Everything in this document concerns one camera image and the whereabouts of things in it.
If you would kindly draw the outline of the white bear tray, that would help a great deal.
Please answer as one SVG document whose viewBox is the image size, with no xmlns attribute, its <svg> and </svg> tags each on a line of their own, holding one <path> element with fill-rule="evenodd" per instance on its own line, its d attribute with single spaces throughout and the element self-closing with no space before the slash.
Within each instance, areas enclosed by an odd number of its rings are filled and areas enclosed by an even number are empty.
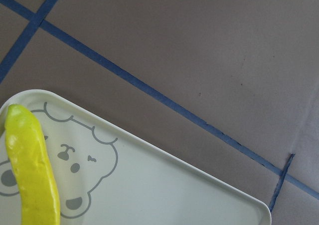
<svg viewBox="0 0 319 225">
<path fill-rule="evenodd" d="M 266 204 L 46 90 L 20 92 L 41 123 L 63 225 L 269 225 Z"/>
</svg>

